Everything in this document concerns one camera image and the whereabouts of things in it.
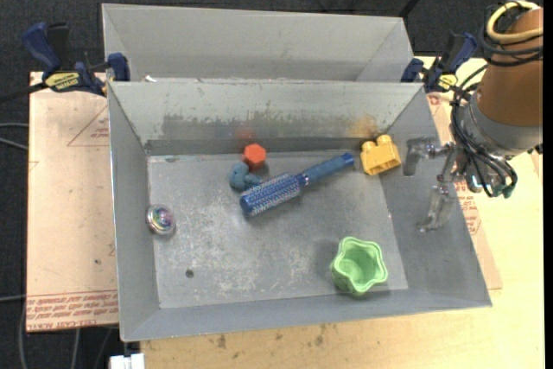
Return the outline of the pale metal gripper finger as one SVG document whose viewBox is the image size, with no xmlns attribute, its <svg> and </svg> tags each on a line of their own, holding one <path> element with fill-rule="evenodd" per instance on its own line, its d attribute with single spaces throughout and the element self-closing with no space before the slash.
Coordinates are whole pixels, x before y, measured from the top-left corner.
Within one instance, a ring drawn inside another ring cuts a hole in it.
<svg viewBox="0 0 553 369">
<path fill-rule="evenodd" d="M 436 177 L 437 184 L 430 189 L 429 210 L 426 219 L 417 224 L 419 232 L 430 232 L 444 227 L 453 210 L 450 194 L 451 181 L 445 174 Z"/>
<path fill-rule="evenodd" d="M 418 162 L 423 159 L 433 159 L 445 156 L 452 150 L 452 143 L 438 145 L 434 137 L 411 138 L 407 141 L 407 155 L 404 162 L 404 175 L 413 176 Z"/>
</svg>

